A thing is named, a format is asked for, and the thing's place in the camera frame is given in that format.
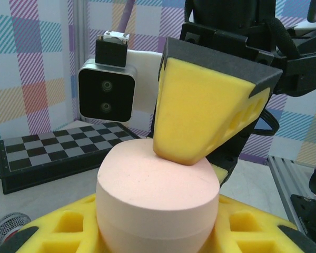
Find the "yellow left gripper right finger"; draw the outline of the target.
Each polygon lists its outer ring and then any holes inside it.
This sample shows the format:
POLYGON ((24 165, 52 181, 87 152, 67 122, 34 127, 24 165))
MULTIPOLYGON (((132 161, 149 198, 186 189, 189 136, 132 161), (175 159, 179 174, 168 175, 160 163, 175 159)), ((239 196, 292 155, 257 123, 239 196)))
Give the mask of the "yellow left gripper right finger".
POLYGON ((291 222, 221 195, 212 252, 316 252, 316 243, 291 222))

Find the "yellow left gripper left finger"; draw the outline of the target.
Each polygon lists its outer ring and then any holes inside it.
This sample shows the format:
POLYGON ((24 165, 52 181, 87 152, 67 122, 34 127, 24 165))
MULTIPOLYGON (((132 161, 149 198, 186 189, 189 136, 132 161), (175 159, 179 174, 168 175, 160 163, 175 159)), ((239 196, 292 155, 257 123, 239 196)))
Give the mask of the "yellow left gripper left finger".
POLYGON ((5 215, 0 252, 108 252, 97 225, 95 195, 35 220, 20 212, 5 215))

